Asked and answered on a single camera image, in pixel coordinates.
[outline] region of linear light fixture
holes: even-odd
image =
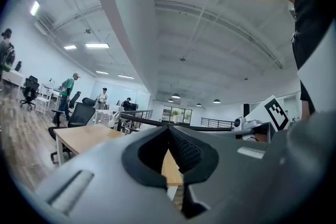
[[[85,44],[88,48],[110,48],[110,46],[107,43],[101,43],[101,44]]]
[[[75,45],[69,45],[64,47],[66,50],[72,50],[72,49],[77,49]]]
[[[172,98],[180,99],[181,97],[177,93],[175,93],[172,95]]]
[[[126,76],[126,75],[118,75],[118,77],[126,78],[126,79],[134,79],[133,77],[129,77],[129,76]]]
[[[37,13],[38,8],[40,8],[40,4],[37,1],[35,1],[33,7],[30,10],[30,14],[34,16]]]
[[[107,72],[103,72],[103,71],[96,71],[96,73],[108,75]]]

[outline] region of white chair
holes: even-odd
[[[52,94],[52,89],[48,90],[47,97],[37,97],[36,98],[36,111],[42,112],[44,115],[46,114],[46,111],[49,110],[50,106],[50,99]]]

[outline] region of green shirt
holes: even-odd
[[[64,81],[62,83],[62,86],[61,86],[61,96],[67,96],[68,95],[68,88],[70,88],[69,95],[71,94],[72,89],[74,87],[74,85],[73,85],[74,82],[75,82],[75,80],[73,79],[73,77],[71,77],[71,78],[68,78],[66,81]]]

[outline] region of blue jeans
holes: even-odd
[[[68,106],[68,102],[67,102],[67,97],[66,96],[62,96],[60,98],[61,98],[61,102],[59,103],[58,110],[59,111],[64,111],[65,112],[65,116],[67,117],[67,120],[68,120],[70,118],[70,116],[69,116],[69,106]],[[53,122],[57,122],[56,113],[55,113]]]

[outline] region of window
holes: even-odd
[[[174,108],[165,105],[162,113],[162,121],[167,123],[190,125],[192,110]]]

